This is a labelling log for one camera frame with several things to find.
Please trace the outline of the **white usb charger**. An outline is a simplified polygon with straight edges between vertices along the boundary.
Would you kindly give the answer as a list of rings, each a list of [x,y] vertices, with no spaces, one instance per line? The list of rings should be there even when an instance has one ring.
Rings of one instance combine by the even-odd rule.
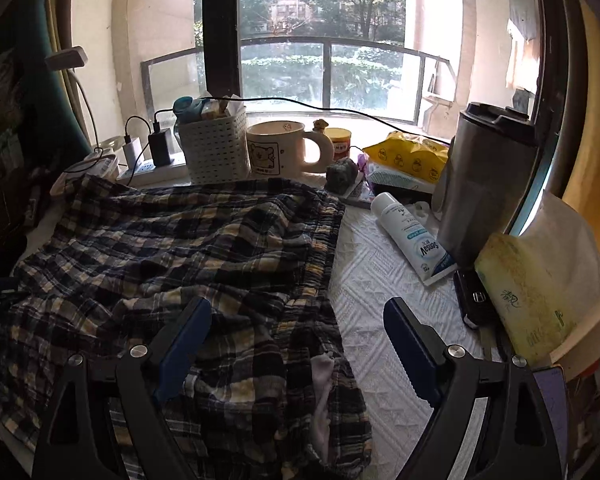
[[[144,154],[140,138],[132,138],[126,134],[122,146],[123,154],[129,170],[136,169],[144,162]]]

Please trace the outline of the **white perforated storage basket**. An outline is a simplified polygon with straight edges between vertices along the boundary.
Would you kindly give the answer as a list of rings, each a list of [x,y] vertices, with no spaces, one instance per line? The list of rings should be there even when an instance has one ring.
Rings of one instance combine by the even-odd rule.
[[[249,176],[247,114],[230,102],[225,117],[178,125],[178,142],[193,184],[226,183]]]

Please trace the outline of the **beige lidded food container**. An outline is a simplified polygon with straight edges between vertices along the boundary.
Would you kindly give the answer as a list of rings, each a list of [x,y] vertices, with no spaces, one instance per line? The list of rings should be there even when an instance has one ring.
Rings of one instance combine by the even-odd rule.
[[[119,159],[114,153],[97,152],[91,154],[82,162],[70,166],[57,178],[50,188],[50,196],[61,196],[65,193],[70,182],[79,179],[84,174],[114,181],[120,176]]]

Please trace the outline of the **white textured table cloth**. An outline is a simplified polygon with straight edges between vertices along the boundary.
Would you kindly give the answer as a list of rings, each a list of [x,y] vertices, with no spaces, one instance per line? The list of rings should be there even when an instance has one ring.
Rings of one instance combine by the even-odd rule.
[[[0,421],[38,479],[445,479],[477,341],[370,217],[287,179],[70,182],[0,310]]]

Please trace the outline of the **small yellow jar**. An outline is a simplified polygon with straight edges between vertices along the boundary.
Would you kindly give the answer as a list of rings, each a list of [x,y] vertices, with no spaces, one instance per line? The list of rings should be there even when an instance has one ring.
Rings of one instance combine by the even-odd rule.
[[[350,156],[351,131],[345,128],[327,127],[326,136],[332,141],[334,148],[334,161],[346,159]]]

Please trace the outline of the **steel travel tumbler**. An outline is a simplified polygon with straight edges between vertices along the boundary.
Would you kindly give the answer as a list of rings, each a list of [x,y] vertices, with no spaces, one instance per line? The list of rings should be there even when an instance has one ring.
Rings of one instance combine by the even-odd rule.
[[[528,188],[538,152],[534,125],[512,108],[472,102],[457,130],[431,200],[438,241],[471,266],[493,233],[503,233]]]

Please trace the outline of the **white desk lamp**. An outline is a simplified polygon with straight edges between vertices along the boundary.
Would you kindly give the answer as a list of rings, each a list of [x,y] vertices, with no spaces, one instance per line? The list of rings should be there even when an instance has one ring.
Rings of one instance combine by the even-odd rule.
[[[81,46],[61,49],[59,51],[52,52],[45,57],[45,65],[47,69],[51,72],[65,73],[69,81],[69,87],[76,95],[74,100],[78,104],[84,104],[86,106],[87,115],[88,118],[90,118],[93,133],[92,147],[95,151],[100,151],[102,147],[100,146],[95,116],[91,104],[88,102],[83,84],[81,84],[78,76],[76,76],[76,69],[84,67],[87,61],[87,54]]]

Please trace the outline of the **black power adapter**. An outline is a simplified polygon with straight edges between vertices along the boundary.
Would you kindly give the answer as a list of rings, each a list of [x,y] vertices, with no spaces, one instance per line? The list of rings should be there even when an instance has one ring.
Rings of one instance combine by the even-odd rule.
[[[148,136],[148,145],[152,163],[156,168],[173,164],[169,144],[170,135],[170,128],[162,128],[158,120],[152,122],[152,133]]]

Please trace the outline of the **yellow curtain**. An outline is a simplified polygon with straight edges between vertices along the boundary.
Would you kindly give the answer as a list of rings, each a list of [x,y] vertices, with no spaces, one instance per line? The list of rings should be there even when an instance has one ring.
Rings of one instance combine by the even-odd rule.
[[[576,163],[562,200],[590,225],[600,253],[600,19],[580,1],[588,47],[588,94]]]

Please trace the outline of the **white lotion tube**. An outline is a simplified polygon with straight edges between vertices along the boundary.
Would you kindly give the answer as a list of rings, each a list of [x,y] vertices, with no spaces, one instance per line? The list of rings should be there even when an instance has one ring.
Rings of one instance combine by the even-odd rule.
[[[370,210],[399,247],[422,284],[430,286],[457,270],[457,263],[414,214],[391,194],[380,193]]]

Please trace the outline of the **cream cartoon mug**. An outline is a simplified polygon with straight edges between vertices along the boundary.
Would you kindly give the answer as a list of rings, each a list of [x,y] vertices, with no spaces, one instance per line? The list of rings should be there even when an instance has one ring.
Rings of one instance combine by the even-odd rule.
[[[325,133],[309,130],[302,122],[273,120],[246,130],[250,169],[256,176],[294,179],[302,174],[321,174],[334,161],[334,146]],[[306,161],[304,141],[320,151],[316,162]]]

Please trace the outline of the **black smartphone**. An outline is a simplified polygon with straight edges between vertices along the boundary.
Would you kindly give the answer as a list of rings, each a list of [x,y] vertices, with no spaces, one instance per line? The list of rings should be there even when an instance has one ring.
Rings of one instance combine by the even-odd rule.
[[[472,330],[492,326],[495,309],[477,272],[458,269],[453,275],[453,282],[464,324]]]

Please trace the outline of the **yellow tissue pack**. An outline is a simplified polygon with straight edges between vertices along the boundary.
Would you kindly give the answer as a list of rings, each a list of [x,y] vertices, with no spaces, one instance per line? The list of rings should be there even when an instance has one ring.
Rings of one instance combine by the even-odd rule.
[[[547,360],[600,300],[600,253],[580,214],[544,192],[520,235],[493,233],[475,270],[515,353]]]

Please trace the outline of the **blue plaid pants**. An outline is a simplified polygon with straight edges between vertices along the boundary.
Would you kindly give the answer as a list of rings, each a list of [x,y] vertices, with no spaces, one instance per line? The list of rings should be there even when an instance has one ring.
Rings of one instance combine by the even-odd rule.
[[[163,407],[196,476],[358,477],[372,427],[328,298],[343,214],[286,179],[74,181],[0,300],[0,421],[34,448],[69,356],[120,356],[202,298],[209,333]]]

